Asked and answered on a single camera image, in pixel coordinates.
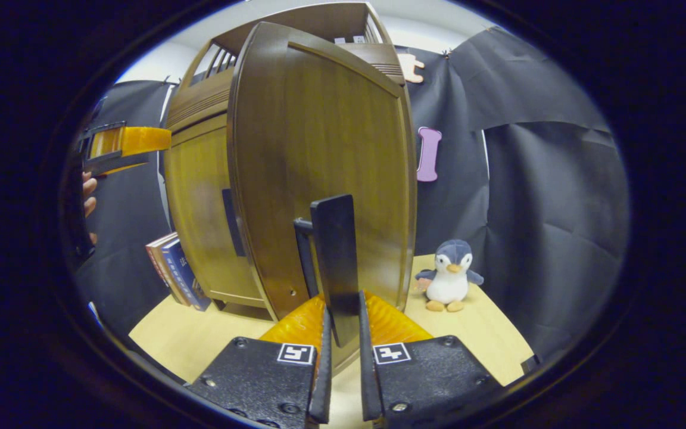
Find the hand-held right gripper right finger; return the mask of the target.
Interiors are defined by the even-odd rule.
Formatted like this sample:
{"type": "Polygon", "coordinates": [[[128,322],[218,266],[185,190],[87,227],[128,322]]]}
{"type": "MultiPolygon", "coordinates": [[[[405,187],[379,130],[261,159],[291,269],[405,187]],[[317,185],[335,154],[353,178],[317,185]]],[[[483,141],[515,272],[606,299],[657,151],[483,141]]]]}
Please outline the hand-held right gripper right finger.
{"type": "Polygon", "coordinates": [[[364,421],[378,427],[440,427],[503,391],[454,335],[375,345],[365,291],[358,296],[364,421]]]}

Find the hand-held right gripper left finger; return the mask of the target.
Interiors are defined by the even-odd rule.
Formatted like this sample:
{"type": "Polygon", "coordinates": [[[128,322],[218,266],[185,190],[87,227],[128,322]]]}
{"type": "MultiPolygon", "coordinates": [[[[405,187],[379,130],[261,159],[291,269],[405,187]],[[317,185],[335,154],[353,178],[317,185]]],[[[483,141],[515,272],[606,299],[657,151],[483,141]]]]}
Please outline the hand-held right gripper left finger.
{"type": "Polygon", "coordinates": [[[234,337],[188,388],[270,427],[329,423],[332,321],[324,297],[309,299],[258,339],[234,337]]]}

